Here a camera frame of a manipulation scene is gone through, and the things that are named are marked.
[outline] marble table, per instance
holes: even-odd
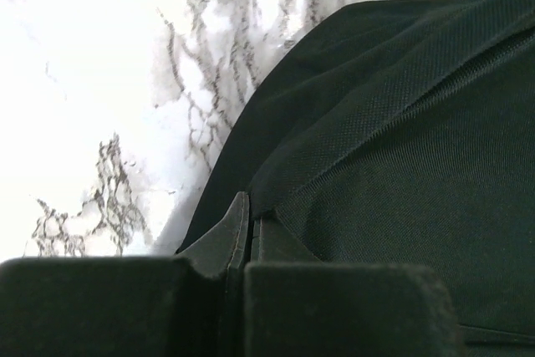
[[[0,262],[173,253],[255,88],[363,1],[0,0]]]

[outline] white marble countertop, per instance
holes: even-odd
[[[253,90],[363,1],[0,0],[0,262],[173,253]]]

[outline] marble surface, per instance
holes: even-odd
[[[173,253],[254,89],[363,1],[0,0],[0,262]]]

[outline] black cloth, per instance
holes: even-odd
[[[460,324],[535,336],[533,66],[535,0],[341,9],[251,98],[181,249],[246,190],[321,260],[424,264]]]

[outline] black fabric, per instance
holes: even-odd
[[[534,12],[403,0],[327,18],[247,104],[182,249],[247,190],[253,218],[317,258],[425,264],[460,324],[535,336]],[[535,355],[498,343],[471,355]]]

